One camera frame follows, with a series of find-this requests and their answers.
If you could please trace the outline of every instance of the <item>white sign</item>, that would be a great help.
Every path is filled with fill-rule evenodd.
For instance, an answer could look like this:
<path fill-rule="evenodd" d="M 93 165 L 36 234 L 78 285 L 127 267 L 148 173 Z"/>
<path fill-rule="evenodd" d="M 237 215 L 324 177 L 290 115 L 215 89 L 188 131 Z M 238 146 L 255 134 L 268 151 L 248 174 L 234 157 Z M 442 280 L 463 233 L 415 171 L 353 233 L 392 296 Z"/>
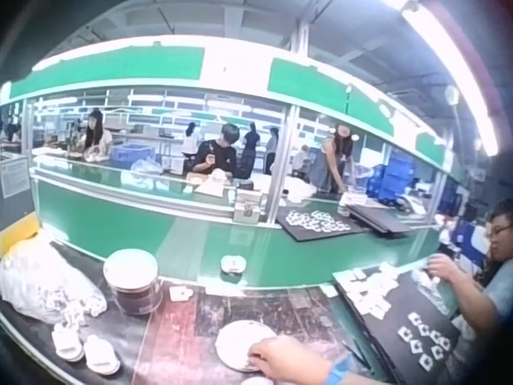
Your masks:
<path fill-rule="evenodd" d="M 29 168 L 27 159 L 12 160 L 2 164 L 2 194 L 8 199 L 30 189 Z"/>

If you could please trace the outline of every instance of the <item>dark hair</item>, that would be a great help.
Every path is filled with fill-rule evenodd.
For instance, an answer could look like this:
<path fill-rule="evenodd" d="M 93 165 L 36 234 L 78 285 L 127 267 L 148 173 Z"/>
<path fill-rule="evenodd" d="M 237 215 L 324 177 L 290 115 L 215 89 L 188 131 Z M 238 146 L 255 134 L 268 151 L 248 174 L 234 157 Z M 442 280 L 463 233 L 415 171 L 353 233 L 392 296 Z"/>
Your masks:
<path fill-rule="evenodd" d="M 223 135 L 223 139 L 226 140 L 230 144 L 234 144 L 240 138 L 239 128 L 235 124 L 226 123 L 221 128 L 221 134 Z"/>
<path fill-rule="evenodd" d="M 503 201 L 500 201 L 497 205 L 495 205 L 493 211 L 490 215 L 490 221 L 493 221 L 496 217 L 506 216 L 507 220 L 510 222 L 510 225 L 513 225 L 513 199 L 507 198 Z"/>
<path fill-rule="evenodd" d="M 278 130 L 278 127 L 271 127 L 269 129 L 269 132 L 271 132 L 271 135 L 274 135 L 276 137 L 276 140 L 279 140 L 280 139 L 280 134 L 279 134 L 279 130 Z"/>
<path fill-rule="evenodd" d="M 347 127 L 349 129 L 349 136 L 345 138 L 338 133 L 338 128 L 340 126 L 347 127 L 342 123 L 335 124 L 335 136 L 333 140 L 335 141 L 335 155 L 337 157 L 340 157 L 342 156 L 342 154 L 346 152 L 351 152 L 353 150 L 353 138 L 351 137 L 351 128 Z"/>
<path fill-rule="evenodd" d="M 98 109 L 95 108 L 91 114 L 89 114 L 90 118 L 96 119 L 96 125 L 95 128 L 91 130 L 89 125 L 87 125 L 86 129 L 86 145 L 84 149 L 88 149 L 91 146 L 97 146 L 99 143 L 99 140 L 102 139 L 103 136 L 103 114 Z"/>
<path fill-rule="evenodd" d="M 185 130 L 185 136 L 189 137 L 194 132 L 194 128 L 196 128 L 196 123 L 191 122 L 189 123 L 187 130 Z"/>

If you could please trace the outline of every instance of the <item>black mat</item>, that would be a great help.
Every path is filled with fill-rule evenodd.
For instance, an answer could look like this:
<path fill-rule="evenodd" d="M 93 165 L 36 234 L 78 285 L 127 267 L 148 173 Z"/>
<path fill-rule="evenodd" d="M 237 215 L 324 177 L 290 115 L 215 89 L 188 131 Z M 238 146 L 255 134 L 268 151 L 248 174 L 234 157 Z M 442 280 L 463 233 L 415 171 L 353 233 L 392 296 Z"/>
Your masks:
<path fill-rule="evenodd" d="M 348 206 L 348 209 L 351 214 L 380 233 L 407 233 L 411 231 L 411 227 L 390 215 L 389 209 L 357 205 Z"/>
<path fill-rule="evenodd" d="M 364 270 L 367 276 L 376 273 L 378 269 Z M 434 342 L 429 336 L 422 337 L 418 328 L 413 326 L 408 319 L 408 314 L 415 312 L 420 315 L 422 323 L 432 330 L 437 330 L 441 335 L 450 340 L 451 349 L 456 346 L 459 330 L 454 327 L 450 319 L 442 314 L 431 301 L 417 289 L 416 283 L 411 278 L 411 273 L 404 273 L 398 277 L 399 287 L 391 290 L 386 296 L 386 301 L 392 306 L 383 320 L 379 320 L 370 314 L 360 315 L 353 302 L 346 297 L 345 291 L 340 285 L 353 316 L 361 323 L 363 329 L 374 345 L 376 351 L 390 366 L 390 372 L 400 383 L 415 385 L 431 385 L 437 383 L 444 363 L 449 354 L 444 353 L 444 359 L 434 360 L 433 369 L 425 371 L 418 360 L 421 355 L 411 353 L 410 344 L 404 342 L 398 335 L 401 326 L 406 326 L 414 334 L 414 339 L 422 343 L 424 353 L 433 358 L 431 347 Z"/>
<path fill-rule="evenodd" d="M 276 221 L 283 227 L 283 229 L 294 238 L 297 242 L 306 242 L 306 241 L 318 241 L 320 239 L 332 238 L 332 237 L 341 237 L 349 234 L 358 234 L 367 231 L 367 229 L 362 228 L 358 223 L 356 223 L 353 219 L 348 217 L 343 217 L 338 213 L 329 213 L 331 217 L 335 221 L 344 222 L 344 224 L 350 226 L 351 230 L 347 231 L 333 231 L 332 233 L 324 233 L 324 232 L 316 232 L 313 230 L 305 229 L 301 226 L 291 226 L 287 223 L 285 219 L 289 212 L 295 211 L 297 213 L 308 213 L 311 214 L 318 210 L 308 210 L 308 209 L 281 209 L 278 211 L 278 215 Z"/>

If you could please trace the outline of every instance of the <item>jar lid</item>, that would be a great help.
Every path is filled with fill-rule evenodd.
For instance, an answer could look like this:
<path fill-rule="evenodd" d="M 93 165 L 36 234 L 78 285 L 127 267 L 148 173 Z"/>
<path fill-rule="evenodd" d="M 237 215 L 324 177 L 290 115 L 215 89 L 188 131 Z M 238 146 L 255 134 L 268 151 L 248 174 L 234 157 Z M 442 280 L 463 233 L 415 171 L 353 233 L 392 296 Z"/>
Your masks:
<path fill-rule="evenodd" d="M 114 252 L 103 264 L 109 285 L 121 290 L 143 289 L 158 277 L 159 266 L 153 255 L 140 249 Z"/>

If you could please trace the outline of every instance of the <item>blue wristband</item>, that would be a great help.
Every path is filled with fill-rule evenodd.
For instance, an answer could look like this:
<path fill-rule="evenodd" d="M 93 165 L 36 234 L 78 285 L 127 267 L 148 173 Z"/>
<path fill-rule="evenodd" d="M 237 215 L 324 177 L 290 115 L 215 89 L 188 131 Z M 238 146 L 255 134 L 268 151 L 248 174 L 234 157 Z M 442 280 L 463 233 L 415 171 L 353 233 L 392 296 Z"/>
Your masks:
<path fill-rule="evenodd" d="M 343 359 L 339 363 L 333 365 L 329 372 L 325 385 L 340 385 L 342 380 L 349 374 L 348 358 Z"/>

